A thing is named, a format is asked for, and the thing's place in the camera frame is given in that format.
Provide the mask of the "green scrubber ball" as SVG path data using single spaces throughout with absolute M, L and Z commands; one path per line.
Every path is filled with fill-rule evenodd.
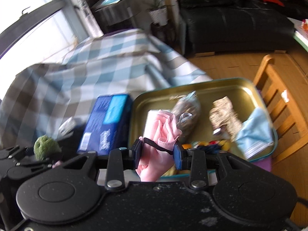
M 59 144 L 51 137 L 43 135 L 39 137 L 33 147 L 34 156 L 38 161 L 42 161 L 51 155 L 61 153 Z

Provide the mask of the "patterned curtain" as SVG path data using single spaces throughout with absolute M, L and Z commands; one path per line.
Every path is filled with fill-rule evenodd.
M 103 36 L 103 32 L 100 29 L 94 15 L 91 12 L 86 0 L 73 0 L 74 7 L 77 9 L 81 21 L 84 24 L 86 31 L 91 38 L 99 38 Z

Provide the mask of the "black leather sofa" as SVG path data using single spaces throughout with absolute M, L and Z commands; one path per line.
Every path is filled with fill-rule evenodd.
M 177 0 L 184 55 L 231 51 L 285 51 L 307 18 L 307 0 Z

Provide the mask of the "mesh potpourri sachet bag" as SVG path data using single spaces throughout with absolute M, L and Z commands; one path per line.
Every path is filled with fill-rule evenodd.
M 177 102 L 171 113 L 175 115 L 177 128 L 182 132 L 178 140 L 181 144 L 184 144 L 199 120 L 201 114 L 200 102 L 196 91 L 192 91 L 187 95 L 171 96 L 169 100 Z

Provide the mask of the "wooden chair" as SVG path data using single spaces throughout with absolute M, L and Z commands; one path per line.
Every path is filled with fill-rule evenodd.
M 269 106 L 275 97 L 279 98 L 269 112 L 272 122 L 275 122 L 284 111 L 289 111 L 288 117 L 276 128 L 278 139 L 281 139 L 292 127 L 296 127 L 300 135 L 300 139 L 293 145 L 272 157 L 272 164 L 275 165 L 307 145 L 307 123 L 288 87 L 274 69 L 274 64 L 274 58 L 270 55 L 264 56 L 254 77 L 253 84 L 258 90 L 262 91 L 266 82 L 270 81 L 268 89 L 262 96 L 266 106 Z

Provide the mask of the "gold metal tin tray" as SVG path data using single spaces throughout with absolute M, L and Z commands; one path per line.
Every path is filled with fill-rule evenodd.
M 244 122 L 259 107 L 265 111 L 267 121 L 273 126 L 266 105 L 254 84 L 246 78 L 218 79 L 197 84 L 182 85 L 142 93 L 133 102 L 128 145 L 143 135 L 150 110 L 171 110 L 176 104 L 173 96 L 187 95 L 195 91 L 200 102 L 201 117 L 188 137 L 188 142 L 215 140 L 209 120 L 213 102 L 227 96 L 240 121 Z

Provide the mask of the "white wet wipe packet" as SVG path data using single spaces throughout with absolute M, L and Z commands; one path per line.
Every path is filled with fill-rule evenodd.
M 71 132 L 76 126 L 76 121 L 73 117 L 67 119 L 64 123 L 59 127 L 59 135 L 64 136 Z

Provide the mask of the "light blue printed pouch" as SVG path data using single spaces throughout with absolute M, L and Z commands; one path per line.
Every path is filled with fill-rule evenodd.
M 231 148 L 231 142 L 228 140 L 213 140 L 210 142 L 197 141 L 192 143 L 183 144 L 184 149 L 200 149 L 203 150 L 206 154 L 217 154 L 220 151 L 229 151 Z

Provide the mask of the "light blue face mask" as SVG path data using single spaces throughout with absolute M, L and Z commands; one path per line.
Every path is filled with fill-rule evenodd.
M 235 142 L 247 160 L 274 145 L 272 127 L 262 108 L 256 107 L 253 110 L 243 123 Z

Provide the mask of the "beige knitted cloth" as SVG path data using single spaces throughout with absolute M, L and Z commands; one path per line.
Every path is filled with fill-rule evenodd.
M 213 107 L 209 112 L 209 120 L 213 127 L 213 135 L 222 136 L 223 139 L 229 139 L 231 142 L 235 141 L 242 129 L 242 122 L 227 96 L 213 102 Z

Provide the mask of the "white potted plant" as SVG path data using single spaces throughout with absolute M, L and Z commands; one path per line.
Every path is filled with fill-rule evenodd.
M 169 21 L 174 23 L 172 0 L 151 0 L 147 1 L 147 12 L 153 24 L 166 26 Z

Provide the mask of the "blue Tempo tissue pack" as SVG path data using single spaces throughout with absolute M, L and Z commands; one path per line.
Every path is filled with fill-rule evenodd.
M 99 96 L 86 123 L 78 153 L 108 155 L 127 147 L 133 100 L 129 94 Z

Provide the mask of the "plaid checkered cloth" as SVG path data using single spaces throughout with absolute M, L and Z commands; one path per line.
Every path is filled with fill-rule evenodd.
M 140 94 L 209 81 L 185 57 L 143 30 L 90 39 L 61 64 L 35 64 L 15 76 L 1 102 L 1 147 L 57 138 L 70 117 L 86 122 L 97 97 Z

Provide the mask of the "pink cloth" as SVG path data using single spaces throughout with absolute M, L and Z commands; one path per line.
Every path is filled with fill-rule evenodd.
M 148 113 L 145 130 L 139 139 L 143 147 L 136 169 L 142 182 L 155 182 L 173 165 L 173 149 L 182 135 L 176 116 L 165 110 Z

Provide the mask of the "green edged desk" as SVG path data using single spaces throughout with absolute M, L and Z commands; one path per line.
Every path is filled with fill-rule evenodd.
M 306 51 L 308 51 L 308 39 L 307 39 L 307 19 L 304 19 L 302 21 L 289 18 L 288 19 L 293 23 L 295 28 L 295 33 L 293 35 L 293 38 L 304 48 Z

